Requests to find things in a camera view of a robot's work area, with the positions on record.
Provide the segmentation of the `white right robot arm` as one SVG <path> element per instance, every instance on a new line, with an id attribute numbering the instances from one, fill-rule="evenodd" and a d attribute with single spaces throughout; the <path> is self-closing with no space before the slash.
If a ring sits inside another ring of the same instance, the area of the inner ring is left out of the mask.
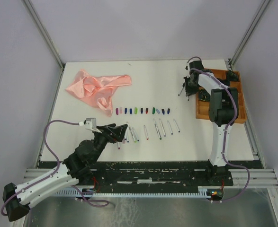
<path id="1" fill-rule="evenodd" d="M 204 175 L 208 184 L 215 185 L 228 176 L 230 164 L 226 154 L 230 131 L 238 118 L 238 90 L 225 85 L 212 71 L 206 70 L 197 56 L 187 61 L 185 69 L 188 71 L 184 77 L 186 96 L 196 94 L 200 87 L 210 95 L 208 116 L 213 123 L 213 143 Z"/>

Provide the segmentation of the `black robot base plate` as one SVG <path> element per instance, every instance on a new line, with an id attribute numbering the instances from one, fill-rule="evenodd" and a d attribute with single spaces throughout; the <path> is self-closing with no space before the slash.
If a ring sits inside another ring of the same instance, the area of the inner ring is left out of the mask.
<path id="1" fill-rule="evenodd" d="M 206 161 L 97 162 L 90 165 L 90 180 L 79 185 L 95 185 L 99 192 L 185 192 L 200 186 L 233 185 L 231 172 L 227 177 L 208 179 Z"/>

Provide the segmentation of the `lavender capped marker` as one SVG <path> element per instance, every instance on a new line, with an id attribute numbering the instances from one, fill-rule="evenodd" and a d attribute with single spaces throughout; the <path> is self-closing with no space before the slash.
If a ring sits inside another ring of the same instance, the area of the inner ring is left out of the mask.
<path id="1" fill-rule="evenodd" d="M 161 125 L 161 129 L 162 129 L 162 132 L 163 132 L 163 136 L 166 137 L 166 131 L 165 131 L 165 128 L 164 128 L 164 125 L 163 125 L 163 122 L 161 120 L 161 118 L 159 118 L 159 122 L 160 122 L 160 125 Z"/>

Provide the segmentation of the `lime green capped marker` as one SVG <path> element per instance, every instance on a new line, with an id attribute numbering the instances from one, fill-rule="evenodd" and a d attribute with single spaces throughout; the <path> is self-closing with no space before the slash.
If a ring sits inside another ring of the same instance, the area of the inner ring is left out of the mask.
<path id="1" fill-rule="evenodd" d="M 131 134 L 131 137 L 132 137 L 134 143 L 136 143 L 136 142 L 137 142 L 137 139 L 136 139 L 136 136 L 135 136 L 135 134 L 134 134 L 134 132 L 133 132 L 133 130 L 132 130 L 132 127 L 131 127 L 130 123 L 129 123 L 129 122 L 126 122 L 126 124 L 128 125 L 128 129 L 129 129 L 129 131 L 130 131 L 130 134 Z"/>

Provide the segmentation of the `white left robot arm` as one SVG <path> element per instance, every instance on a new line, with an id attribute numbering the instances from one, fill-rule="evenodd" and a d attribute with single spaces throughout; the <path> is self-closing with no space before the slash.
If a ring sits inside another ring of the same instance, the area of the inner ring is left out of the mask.
<path id="1" fill-rule="evenodd" d="M 52 193 L 78 183 L 88 184 L 92 179 L 90 165 L 97 162 L 108 143 L 122 142 L 128 128 L 127 124 L 97 126 L 95 118 L 82 122 L 71 122 L 73 126 L 84 126 L 94 135 L 92 140 L 84 140 L 64 161 L 55 155 L 57 165 L 45 174 L 16 185 L 9 183 L 3 190 L 1 214 L 10 222 L 26 216 L 39 202 Z"/>

